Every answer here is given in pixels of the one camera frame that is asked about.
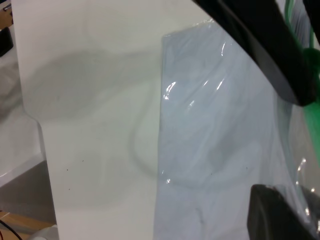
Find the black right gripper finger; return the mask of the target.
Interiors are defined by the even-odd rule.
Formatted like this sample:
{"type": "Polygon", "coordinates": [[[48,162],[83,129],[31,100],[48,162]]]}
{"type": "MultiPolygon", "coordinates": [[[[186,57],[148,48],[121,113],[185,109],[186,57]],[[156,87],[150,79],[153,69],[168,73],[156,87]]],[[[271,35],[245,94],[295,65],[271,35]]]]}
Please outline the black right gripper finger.
{"type": "Polygon", "coordinates": [[[316,77],[274,0],[197,0],[250,56],[275,92],[305,107],[317,99],[316,77]]]}
{"type": "Polygon", "coordinates": [[[314,34],[320,43],[320,0],[303,0],[314,34]]]}
{"type": "Polygon", "coordinates": [[[250,189],[247,231],[250,240],[318,240],[320,197],[303,187],[311,225],[303,223],[281,193],[273,187],[254,184],[250,189]]]}

